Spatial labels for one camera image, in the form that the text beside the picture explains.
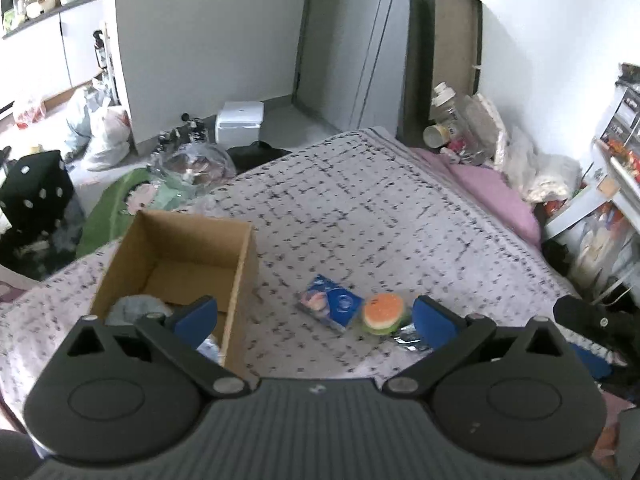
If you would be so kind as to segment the blue denim plush pouch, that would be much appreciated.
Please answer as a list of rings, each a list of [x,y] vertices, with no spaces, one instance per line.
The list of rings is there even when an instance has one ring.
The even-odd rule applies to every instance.
[[[196,348],[196,351],[217,364],[221,363],[221,352],[218,347],[216,337],[209,335]]]

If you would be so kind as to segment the clear plastic bottle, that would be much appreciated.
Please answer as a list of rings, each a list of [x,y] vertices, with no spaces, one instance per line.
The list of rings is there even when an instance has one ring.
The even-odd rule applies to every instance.
[[[453,88],[441,82],[434,88],[432,118],[442,129],[446,147],[460,155],[476,155],[480,144],[462,115],[459,98]]]

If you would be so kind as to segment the crumpled white plastic bags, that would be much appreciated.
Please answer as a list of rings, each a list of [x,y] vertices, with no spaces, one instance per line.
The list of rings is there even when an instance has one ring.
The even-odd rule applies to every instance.
[[[539,151],[528,133],[506,128],[494,103],[481,93],[474,94],[472,102],[480,109],[478,135],[489,145],[495,170],[522,200],[541,204],[574,196],[582,177],[577,160]]]

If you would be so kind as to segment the pink pillow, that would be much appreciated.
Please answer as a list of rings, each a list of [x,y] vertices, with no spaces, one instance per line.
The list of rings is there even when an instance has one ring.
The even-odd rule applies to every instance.
[[[413,148],[412,151],[441,174],[457,182],[477,203],[518,234],[522,240],[540,248],[541,229],[533,208],[506,184],[501,174],[486,167],[453,164],[445,155],[434,154],[423,148]]]

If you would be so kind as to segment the black dice cushion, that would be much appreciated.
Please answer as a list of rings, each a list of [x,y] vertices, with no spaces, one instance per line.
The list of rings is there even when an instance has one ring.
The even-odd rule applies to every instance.
[[[1,210],[27,236],[52,233],[62,222],[74,186],[60,151],[20,158],[1,187]]]

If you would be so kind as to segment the brown cardboard box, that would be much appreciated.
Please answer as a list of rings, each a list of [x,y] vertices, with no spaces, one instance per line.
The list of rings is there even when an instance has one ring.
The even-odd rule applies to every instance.
[[[212,296],[218,306],[212,334],[221,364],[247,379],[245,339],[257,273],[250,223],[142,210],[114,253],[90,312],[106,318],[117,300],[134,295],[153,296],[174,308]]]

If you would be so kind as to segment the red white plastic bag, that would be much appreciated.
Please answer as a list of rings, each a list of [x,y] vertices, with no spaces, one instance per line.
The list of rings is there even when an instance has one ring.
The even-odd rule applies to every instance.
[[[12,106],[14,124],[24,130],[46,117],[47,110],[42,101],[16,100]]]

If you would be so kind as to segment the black spray bottle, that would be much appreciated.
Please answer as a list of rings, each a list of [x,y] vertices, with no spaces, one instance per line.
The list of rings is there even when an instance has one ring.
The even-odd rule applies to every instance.
[[[97,29],[92,33],[92,36],[94,39],[94,54],[96,55],[96,62],[98,63],[100,70],[106,70],[107,55],[106,55],[106,49],[105,49],[105,42],[103,38],[103,32],[102,30]]]

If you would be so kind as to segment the patterned white bed sheet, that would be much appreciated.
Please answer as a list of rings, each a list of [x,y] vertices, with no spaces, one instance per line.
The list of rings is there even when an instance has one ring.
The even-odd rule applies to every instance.
[[[352,322],[334,332],[297,307],[322,274],[362,298],[427,295],[459,314],[522,326],[572,286],[539,250],[384,131],[339,134],[270,162],[176,211],[254,229],[250,375],[384,379],[412,355]],[[77,260],[1,310],[1,392],[20,412],[94,295],[120,242]]]

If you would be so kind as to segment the clear crumpled plastic bag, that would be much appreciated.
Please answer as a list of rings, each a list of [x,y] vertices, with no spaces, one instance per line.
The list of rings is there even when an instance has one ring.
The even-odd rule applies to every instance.
[[[190,142],[154,153],[149,170],[184,197],[208,193],[236,176],[231,157],[216,144]]]

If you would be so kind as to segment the blue tissue pack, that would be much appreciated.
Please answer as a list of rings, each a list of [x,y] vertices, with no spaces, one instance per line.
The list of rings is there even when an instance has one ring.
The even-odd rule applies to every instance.
[[[364,300],[350,289],[317,274],[297,295],[297,307],[334,332],[345,333]]]

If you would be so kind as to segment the grey pink plush toy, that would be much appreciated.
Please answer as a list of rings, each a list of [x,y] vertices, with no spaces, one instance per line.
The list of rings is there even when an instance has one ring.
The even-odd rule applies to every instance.
[[[126,296],[117,300],[105,318],[109,326],[134,325],[138,318],[148,314],[171,315],[171,308],[162,300],[150,295]]]

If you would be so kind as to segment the grey drawer organizer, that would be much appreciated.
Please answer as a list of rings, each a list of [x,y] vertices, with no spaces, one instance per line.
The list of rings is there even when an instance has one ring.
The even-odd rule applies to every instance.
[[[639,66],[620,64],[616,89],[622,92],[612,119],[601,140],[608,150],[623,164],[634,166],[639,162]]]

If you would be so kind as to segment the dark packaged soft item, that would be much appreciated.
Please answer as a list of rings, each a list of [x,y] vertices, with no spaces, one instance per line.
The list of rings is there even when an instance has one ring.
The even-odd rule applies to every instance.
[[[424,353],[432,350],[431,346],[421,338],[413,323],[400,326],[396,332],[392,333],[392,339],[409,352]]]

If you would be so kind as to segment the green cartoon leaf mat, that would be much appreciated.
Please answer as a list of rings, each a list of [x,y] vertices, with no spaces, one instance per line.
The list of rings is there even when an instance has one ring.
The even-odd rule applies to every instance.
[[[138,211],[174,210],[203,191],[202,186],[163,179],[147,169],[128,172],[106,188],[88,214],[76,257],[85,257],[122,237]]]

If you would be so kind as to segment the white desk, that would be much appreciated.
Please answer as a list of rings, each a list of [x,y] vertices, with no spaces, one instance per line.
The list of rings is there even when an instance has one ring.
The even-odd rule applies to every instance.
[[[621,148],[595,138],[582,188],[552,214],[543,240],[567,247],[568,279],[592,302],[639,288],[639,183]]]

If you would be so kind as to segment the white box on floor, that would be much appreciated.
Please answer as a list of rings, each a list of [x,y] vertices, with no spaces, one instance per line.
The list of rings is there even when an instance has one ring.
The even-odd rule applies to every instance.
[[[216,143],[228,150],[258,141],[264,114],[263,102],[225,102],[216,117]]]

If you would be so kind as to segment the paper cup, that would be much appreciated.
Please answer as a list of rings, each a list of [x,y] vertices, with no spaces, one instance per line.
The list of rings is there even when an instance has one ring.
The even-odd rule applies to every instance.
[[[449,129],[443,125],[434,124],[423,130],[424,144],[430,150],[439,150],[451,141]]]

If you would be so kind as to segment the brown board against wall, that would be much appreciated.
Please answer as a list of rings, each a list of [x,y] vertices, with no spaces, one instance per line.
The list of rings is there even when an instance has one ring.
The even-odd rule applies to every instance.
[[[422,148],[434,122],[432,97],[444,82],[459,96],[477,92],[483,49],[480,0],[409,0],[408,44],[397,139]]]

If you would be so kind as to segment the hamburger plush toy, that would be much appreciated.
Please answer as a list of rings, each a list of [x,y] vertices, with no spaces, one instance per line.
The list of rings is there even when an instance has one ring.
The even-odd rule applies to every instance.
[[[405,315],[405,301],[401,296],[381,292],[362,306],[361,323],[366,332],[384,336],[397,330]]]

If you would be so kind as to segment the black clothes on floor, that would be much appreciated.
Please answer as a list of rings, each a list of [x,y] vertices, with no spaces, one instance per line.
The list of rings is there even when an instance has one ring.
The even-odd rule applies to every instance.
[[[244,172],[286,156],[290,154],[290,151],[283,148],[273,148],[266,142],[255,141],[250,145],[229,148],[227,153],[235,166],[236,173],[244,174]]]

